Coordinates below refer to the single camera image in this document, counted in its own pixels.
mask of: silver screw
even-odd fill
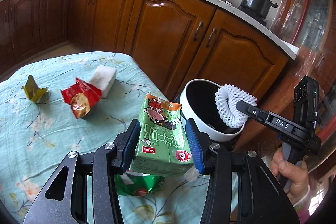
[[[217,150],[217,149],[220,148],[220,145],[219,145],[218,143],[212,143],[212,144],[210,145],[210,148],[212,148],[213,150]]]
[[[252,158],[254,158],[257,155],[257,153],[253,150],[248,151],[247,154]]]
[[[68,154],[68,157],[69,158],[74,158],[74,157],[76,157],[77,156],[77,152],[76,151],[71,151],[71,152],[69,152],[69,154]]]
[[[107,150],[113,149],[113,148],[114,148],[114,143],[107,143],[107,144],[104,146],[104,148],[107,149]]]

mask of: white sponge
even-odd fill
[[[234,85],[224,85],[219,88],[215,100],[220,117],[231,128],[240,128],[248,119],[248,115],[237,109],[236,103],[238,101],[243,100],[253,106],[257,105],[255,97]]]
[[[98,66],[89,83],[101,90],[101,97],[106,98],[116,79],[117,70],[108,66]]]

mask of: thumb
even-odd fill
[[[305,183],[305,177],[307,174],[307,165],[302,164],[301,167],[295,166],[290,162],[282,160],[279,163],[279,172],[284,177],[290,179],[296,185],[301,185]]]

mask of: red snack wrapper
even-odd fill
[[[77,119],[85,116],[101,98],[100,89],[79,78],[76,78],[74,85],[61,90],[61,93]]]

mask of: white foam fruit net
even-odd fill
[[[215,100],[220,117],[231,128],[240,128],[248,118],[248,115],[237,110],[238,101],[243,100],[253,106],[257,105],[257,98],[234,85],[224,85],[219,88]]]

